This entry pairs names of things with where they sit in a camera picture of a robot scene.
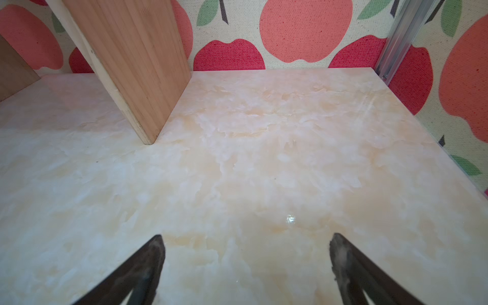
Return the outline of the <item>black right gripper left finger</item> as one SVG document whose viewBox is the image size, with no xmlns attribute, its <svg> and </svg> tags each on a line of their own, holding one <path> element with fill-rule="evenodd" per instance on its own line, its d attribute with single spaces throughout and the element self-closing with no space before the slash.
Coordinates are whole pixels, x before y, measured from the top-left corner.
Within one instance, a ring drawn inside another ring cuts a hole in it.
<svg viewBox="0 0 488 305">
<path fill-rule="evenodd" d="M 158 288 L 165 245 L 161 235 L 153 236 L 76 304 L 152 304 Z"/>
</svg>

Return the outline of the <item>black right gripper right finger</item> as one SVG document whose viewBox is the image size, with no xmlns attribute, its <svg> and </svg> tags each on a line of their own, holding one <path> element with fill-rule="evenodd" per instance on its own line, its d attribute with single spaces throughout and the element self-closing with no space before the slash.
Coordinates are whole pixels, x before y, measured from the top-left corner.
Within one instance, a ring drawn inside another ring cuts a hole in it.
<svg viewBox="0 0 488 305">
<path fill-rule="evenodd" d="M 422 304 L 342 234 L 333 234 L 329 253 L 343 304 Z"/>
</svg>

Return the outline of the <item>aluminium frame post right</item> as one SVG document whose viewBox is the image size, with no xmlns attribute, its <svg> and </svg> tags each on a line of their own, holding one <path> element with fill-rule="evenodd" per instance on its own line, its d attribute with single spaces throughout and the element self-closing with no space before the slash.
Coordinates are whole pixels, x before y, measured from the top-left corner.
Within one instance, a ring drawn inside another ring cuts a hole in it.
<svg viewBox="0 0 488 305">
<path fill-rule="evenodd" d="M 427 21 L 434 0 L 407 0 L 396 14 L 374 71 L 389 86 L 419 30 Z"/>
</svg>

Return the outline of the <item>wooden two-tier shelf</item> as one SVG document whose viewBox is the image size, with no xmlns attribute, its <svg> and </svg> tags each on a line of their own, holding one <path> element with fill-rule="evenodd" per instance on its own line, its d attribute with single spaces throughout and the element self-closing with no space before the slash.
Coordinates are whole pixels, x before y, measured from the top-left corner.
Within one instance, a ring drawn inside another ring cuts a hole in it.
<svg viewBox="0 0 488 305">
<path fill-rule="evenodd" d="M 191 78 L 176 1 L 2 1 L 1 98 L 45 72 L 94 72 L 153 144 Z"/>
</svg>

